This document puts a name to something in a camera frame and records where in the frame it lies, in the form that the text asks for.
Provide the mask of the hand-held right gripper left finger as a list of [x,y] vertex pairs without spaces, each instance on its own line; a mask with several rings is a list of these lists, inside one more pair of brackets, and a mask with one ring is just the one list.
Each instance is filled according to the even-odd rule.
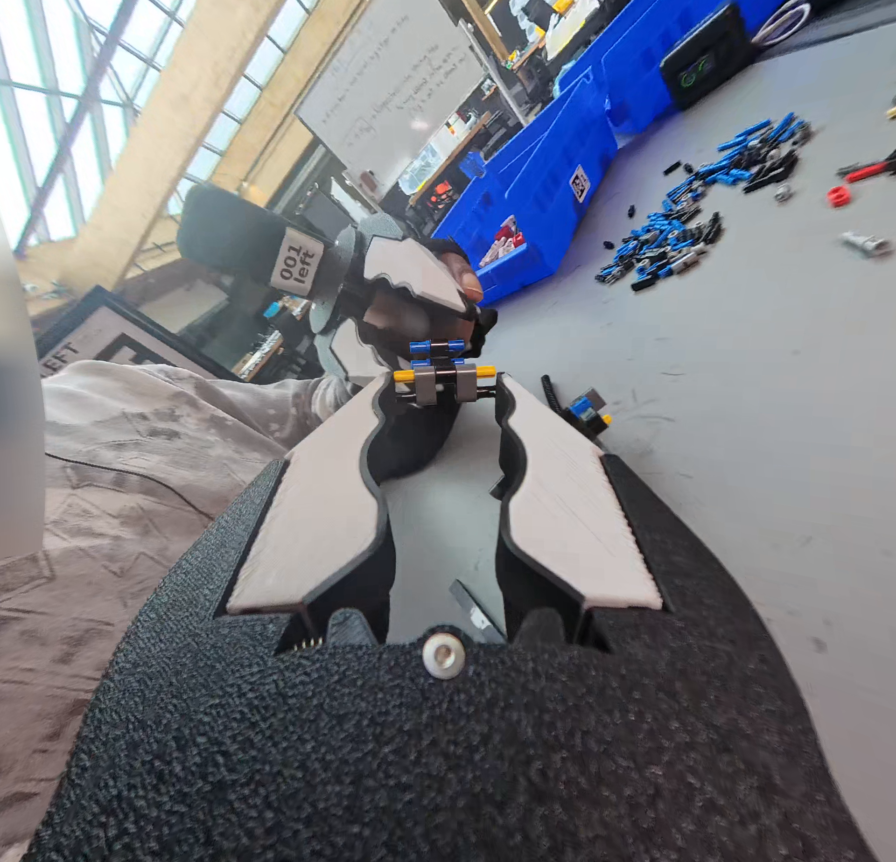
[[230,616],[342,608],[387,617],[396,575],[387,506],[369,464],[387,425],[376,376],[286,456],[226,602]]

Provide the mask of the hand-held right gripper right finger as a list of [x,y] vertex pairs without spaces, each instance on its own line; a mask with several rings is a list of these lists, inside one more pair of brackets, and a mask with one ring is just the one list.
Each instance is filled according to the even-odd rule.
[[509,375],[496,384],[499,534],[522,565],[591,609],[661,610],[663,599],[603,464],[603,451]]

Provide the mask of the black framed sign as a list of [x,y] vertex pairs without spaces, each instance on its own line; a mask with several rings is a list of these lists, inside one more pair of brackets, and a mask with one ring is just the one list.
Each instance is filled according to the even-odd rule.
[[204,378],[240,383],[196,344],[158,324],[118,294],[95,286],[36,340],[39,375],[48,378],[80,361],[162,364]]

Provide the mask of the cluttered wooden workbench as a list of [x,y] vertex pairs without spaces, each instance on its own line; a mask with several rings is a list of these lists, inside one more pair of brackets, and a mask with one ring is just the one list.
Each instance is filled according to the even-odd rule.
[[507,140],[522,127],[518,117],[501,108],[480,115],[472,112],[467,121],[455,116],[446,122],[399,174],[398,187],[408,208],[424,202],[438,184],[451,184],[451,175],[461,169],[469,153],[485,160],[492,140]]

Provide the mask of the black brick frame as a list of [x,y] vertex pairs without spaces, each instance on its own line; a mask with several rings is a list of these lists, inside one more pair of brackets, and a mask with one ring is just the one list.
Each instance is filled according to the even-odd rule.
[[591,442],[597,442],[612,423],[610,414],[603,413],[607,403],[592,387],[579,394],[568,406],[561,405],[549,375],[542,375],[540,382],[548,408],[575,428]]

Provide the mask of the dark grey toy beam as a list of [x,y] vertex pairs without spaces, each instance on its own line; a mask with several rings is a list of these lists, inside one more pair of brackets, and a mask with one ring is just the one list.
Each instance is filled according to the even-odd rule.
[[496,645],[507,643],[501,628],[461,580],[455,579],[451,583],[450,593],[462,610],[469,625],[470,634],[477,642]]

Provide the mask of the person's left hand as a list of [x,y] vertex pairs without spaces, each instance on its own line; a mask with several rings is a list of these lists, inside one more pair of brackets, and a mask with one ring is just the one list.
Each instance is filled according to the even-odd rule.
[[452,274],[463,295],[478,305],[483,299],[484,291],[466,256],[463,253],[447,251],[440,255],[440,259]]

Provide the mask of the small grey black brick assembly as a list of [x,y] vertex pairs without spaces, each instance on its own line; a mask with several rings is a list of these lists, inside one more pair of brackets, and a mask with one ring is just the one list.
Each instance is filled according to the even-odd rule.
[[397,401],[428,408],[445,393],[460,404],[493,397],[497,369],[475,364],[469,356],[463,339],[409,342],[409,367],[392,374]]

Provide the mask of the pile of red white pieces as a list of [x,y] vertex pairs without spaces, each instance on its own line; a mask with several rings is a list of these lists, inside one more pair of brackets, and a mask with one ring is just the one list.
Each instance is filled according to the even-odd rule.
[[841,167],[836,171],[836,177],[839,180],[839,183],[827,192],[827,202],[833,208],[841,208],[848,205],[852,200],[852,194],[849,190],[851,185],[867,181],[880,175],[894,174],[895,151],[891,151],[886,157],[880,160],[869,161],[866,163],[851,163],[848,166]]

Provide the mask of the red and white brick pieces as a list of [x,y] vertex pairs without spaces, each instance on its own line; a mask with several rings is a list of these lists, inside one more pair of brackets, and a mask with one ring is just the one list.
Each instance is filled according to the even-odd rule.
[[478,271],[485,269],[523,245],[526,245],[526,239],[521,229],[519,229],[517,218],[510,216],[502,222],[486,254],[477,264],[476,269]]

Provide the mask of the pile of blue black pins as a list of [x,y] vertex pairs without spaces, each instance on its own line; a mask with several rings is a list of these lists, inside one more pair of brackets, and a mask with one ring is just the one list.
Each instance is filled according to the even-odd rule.
[[686,177],[666,192],[659,210],[629,229],[594,280],[611,286],[632,277],[630,289],[640,293],[692,270],[726,230],[719,211],[703,210],[712,188],[727,187],[744,196],[768,188],[775,194],[780,184],[793,188],[801,151],[814,134],[808,120],[790,112],[757,122],[720,144],[715,161],[699,166],[682,161]]

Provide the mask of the person's torso in grey sweatshirt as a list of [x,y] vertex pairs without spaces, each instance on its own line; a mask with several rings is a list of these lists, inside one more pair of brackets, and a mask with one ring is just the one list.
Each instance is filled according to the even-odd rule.
[[[215,517],[264,466],[128,470]],[[27,848],[130,621],[209,524],[140,478],[51,459],[47,475],[42,548],[2,564],[2,860]]]

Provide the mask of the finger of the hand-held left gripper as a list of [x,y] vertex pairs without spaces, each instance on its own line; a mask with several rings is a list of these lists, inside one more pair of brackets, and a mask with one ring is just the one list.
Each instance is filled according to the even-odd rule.
[[327,374],[359,389],[387,373],[386,361],[363,341],[355,319],[344,319],[332,329],[318,332],[315,347]]
[[420,242],[374,237],[364,253],[365,308],[426,316],[476,316],[477,304],[455,281],[447,265]]

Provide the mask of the whiteboard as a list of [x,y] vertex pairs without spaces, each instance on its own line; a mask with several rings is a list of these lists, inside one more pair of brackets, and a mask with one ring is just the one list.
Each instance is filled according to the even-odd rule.
[[296,116],[380,201],[485,76],[439,0],[371,0]]

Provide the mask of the black case with green rings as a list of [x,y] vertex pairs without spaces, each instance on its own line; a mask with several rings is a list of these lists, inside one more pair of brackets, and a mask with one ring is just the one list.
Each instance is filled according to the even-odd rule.
[[686,110],[755,61],[741,9],[726,0],[678,41],[659,64],[672,105]]

